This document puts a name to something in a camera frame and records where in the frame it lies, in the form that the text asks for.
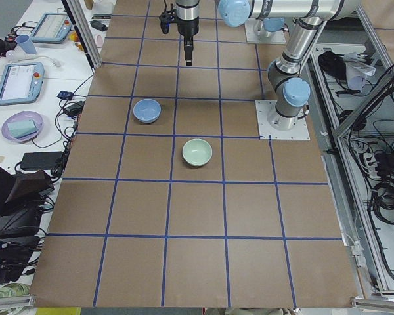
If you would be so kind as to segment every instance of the metal mounting plate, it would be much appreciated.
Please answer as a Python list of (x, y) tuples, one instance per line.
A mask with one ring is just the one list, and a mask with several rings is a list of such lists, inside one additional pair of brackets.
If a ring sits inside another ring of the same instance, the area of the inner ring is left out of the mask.
[(257, 20), (250, 18), (245, 22), (245, 34), (247, 37), (247, 43), (253, 44), (272, 44), (272, 45), (284, 45), (286, 39), (284, 38), (283, 31), (277, 31), (271, 37), (259, 37), (254, 34), (253, 27)]
[(267, 114), (274, 110), (275, 100), (256, 100), (255, 108), (257, 110), (258, 131), (260, 139), (269, 140), (310, 140), (307, 122), (304, 119), (297, 121), (294, 128), (289, 131), (280, 131), (273, 128), (267, 121)]

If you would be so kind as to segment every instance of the metal frame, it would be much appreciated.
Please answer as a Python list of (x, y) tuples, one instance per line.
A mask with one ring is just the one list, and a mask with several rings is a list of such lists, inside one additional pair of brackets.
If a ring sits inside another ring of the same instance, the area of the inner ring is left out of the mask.
[(91, 68), (101, 67), (102, 59), (79, 0), (62, 0), (61, 2), (72, 21), (75, 31), (79, 35), (80, 43), (85, 50), (86, 58)]
[(16, 308), (33, 306), (35, 303), (35, 295), (25, 295), (21, 297), (3, 297), (0, 298), (0, 310), (4, 308)]
[(394, 302), (383, 300), (353, 299), (353, 307), (363, 310), (390, 312), (394, 314)]

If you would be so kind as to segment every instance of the black device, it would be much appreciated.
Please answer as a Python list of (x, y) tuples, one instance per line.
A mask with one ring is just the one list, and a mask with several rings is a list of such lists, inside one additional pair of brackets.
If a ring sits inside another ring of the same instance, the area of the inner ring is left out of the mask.
[(0, 215), (11, 214), (21, 204), (40, 200), (54, 190), (44, 171), (11, 175), (0, 167)]
[(52, 169), (63, 156), (62, 151), (56, 152), (28, 152), (25, 153), (20, 168), (24, 171), (37, 171), (41, 169)]
[(74, 93), (69, 91), (60, 91), (58, 92), (57, 97), (61, 100), (72, 100)]
[(12, 213), (0, 217), (0, 238), (33, 236), (39, 231), (43, 201), (28, 203)]
[[(0, 241), (0, 284), (18, 281), (39, 241), (37, 236)], [(33, 273), (34, 269), (30, 270), (26, 274)]]
[(101, 32), (105, 32), (108, 29), (108, 26), (106, 26), (105, 24), (99, 22), (99, 21), (92, 21), (91, 22), (91, 26)]

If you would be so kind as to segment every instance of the blue tape grid line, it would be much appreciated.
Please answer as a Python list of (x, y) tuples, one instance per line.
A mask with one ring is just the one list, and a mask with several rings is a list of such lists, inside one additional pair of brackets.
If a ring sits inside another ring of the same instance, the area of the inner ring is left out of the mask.
[[(148, 6), (147, 6), (147, 13), (146, 13), (146, 15), (149, 13), (149, 10), (150, 10), (150, 0), (148, 0)], [(143, 48), (143, 43), (144, 43), (144, 33), (146, 31), (147, 20), (148, 20), (148, 18), (146, 17), (145, 20), (144, 20), (144, 28), (143, 28), (143, 33), (142, 33), (142, 38), (141, 38), (141, 44), (140, 44), (140, 49), (139, 49), (139, 56), (137, 58), (137, 63), (139, 63), (140, 57), (141, 57), (141, 53), (142, 53), (142, 48)], [(131, 88), (131, 95), (134, 95), (134, 89), (135, 89), (135, 85), (136, 85), (136, 82), (137, 82), (137, 74), (138, 74), (138, 72), (139, 72), (139, 67), (136, 66), (136, 71), (135, 71), (135, 76), (134, 76), (134, 81), (133, 81), (133, 87)], [(125, 134), (127, 133), (127, 127), (128, 127), (128, 123), (129, 123), (129, 116), (130, 116), (130, 113), (131, 113), (130, 109), (131, 109), (132, 101), (133, 101), (133, 98), (130, 98), (130, 106), (129, 106), (129, 110), (127, 112), (127, 121), (125, 122), (125, 127), (124, 127), (124, 133)], [(118, 186), (118, 177), (120, 175), (120, 169), (121, 169), (121, 163), (122, 163), (122, 159), (123, 159), (123, 151), (124, 151), (126, 138), (127, 138), (127, 136), (124, 135), (123, 136), (123, 142), (122, 142), (122, 145), (121, 145), (120, 158), (118, 160), (116, 179), (115, 179), (115, 183), (114, 183), (114, 191), (112, 192), (111, 206), (110, 206), (110, 212), (108, 214), (108, 222), (106, 224), (106, 232), (105, 232), (105, 234), (109, 234), (109, 231), (110, 231), (112, 210), (114, 208), (114, 201), (115, 201), (115, 198), (116, 198), (116, 190), (117, 190), (117, 186)], [(104, 244), (102, 246), (102, 254), (101, 254), (101, 258), (100, 258), (99, 272), (98, 272), (97, 284), (96, 284), (96, 288), (95, 288), (95, 295), (93, 297), (93, 307), (95, 307), (97, 305), (97, 299), (98, 299), (99, 287), (100, 287), (100, 278), (102, 276), (102, 268), (104, 266), (107, 241), (108, 241), (108, 237), (105, 236), (104, 237)]]
[(218, 236), (218, 235), (163, 235), (163, 234), (112, 234), (112, 233), (58, 233), (50, 232), (48, 236), (71, 238), (156, 238), (186, 240), (286, 240), (286, 241), (342, 241), (343, 238), (303, 237), (303, 236)]
[(223, 135), (165, 135), (165, 134), (151, 134), (151, 133), (99, 133), (99, 132), (84, 132), (80, 131), (77, 135), (102, 135), (102, 136), (138, 136), (138, 137), (184, 137), (184, 138), (229, 138), (229, 139), (260, 139), (259, 136), (223, 136)]
[(279, 185), (279, 186), (328, 186), (326, 182), (237, 182), (229, 180), (182, 180), (182, 179), (147, 179), (147, 178), (95, 178), (64, 177), (64, 180), (97, 180), (118, 182), (178, 182), (185, 184), (242, 184), (242, 185)]
[[(178, 42), (178, 62), (181, 53), (181, 38)], [(166, 264), (167, 264), (167, 248), (168, 248), (168, 235), (169, 235), (169, 212), (171, 209), (171, 194), (173, 184), (173, 159), (175, 156), (175, 132), (177, 128), (177, 105), (178, 105), (178, 85), (179, 85), (179, 67), (177, 68), (177, 81), (175, 85), (175, 104), (173, 111), (173, 128), (172, 128), (172, 153), (171, 153), (171, 170), (169, 172), (169, 190), (168, 190), (168, 203), (166, 209), (166, 226), (165, 226), (165, 243), (164, 243), (164, 265), (162, 268), (162, 294), (161, 294), (161, 306), (165, 306), (165, 287), (166, 287)]]
[(184, 68), (184, 69), (206, 69), (206, 70), (236, 70), (236, 71), (257, 71), (260, 72), (260, 69), (255, 68), (218, 68), (216, 67), (201, 67), (201, 66), (169, 66), (169, 65), (157, 65), (157, 64), (126, 64), (123, 62), (109, 62), (103, 61), (103, 64), (113, 64), (117, 66), (140, 66), (140, 67), (148, 67), (148, 68)]
[(282, 236), (283, 236), (283, 245), (284, 245), (284, 254), (286, 256), (286, 266), (288, 267), (288, 274), (289, 274), (289, 283), (290, 283), (290, 291), (292, 293), (292, 301), (294, 304), (294, 308), (297, 307), (296, 303), (296, 296), (295, 296), (295, 289), (294, 289), (294, 281), (292, 279), (292, 270), (290, 268), (290, 259), (289, 259), (289, 251), (288, 251), (288, 244), (286, 243), (286, 231), (284, 229), (284, 222), (283, 222), (283, 214), (282, 214), (282, 206), (280, 204), (280, 194), (278, 189), (277, 183), (277, 174), (276, 174), (276, 166), (274, 163), (274, 153), (273, 153), (273, 145), (271, 138), (269, 139), (269, 147), (270, 147), (270, 154), (271, 154), (271, 163), (273, 165), (273, 176), (274, 176), (274, 185), (276, 188), (276, 198), (277, 198), (277, 205), (278, 205), (278, 214), (280, 217), (280, 225), (282, 228)]
[(216, 20), (216, 59), (217, 59), (217, 84), (219, 88), (219, 117), (221, 125), (221, 162), (222, 162), (222, 199), (223, 199), (223, 226), (225, 231), (225, 268), (226, 268), (226, 289), (228, 307), (231, 307), (230, 298), (230, 276), (229, 276), (229, 247), (228, 247), (228, 220), (227, 220), (227, 200), (225, 185), (225, 149), (223, 146), (223, 113), (222, 113), (222, 92), (221, 92), (221, 70), (220, 70), (220, 54), (219, 54), (219, 28)]

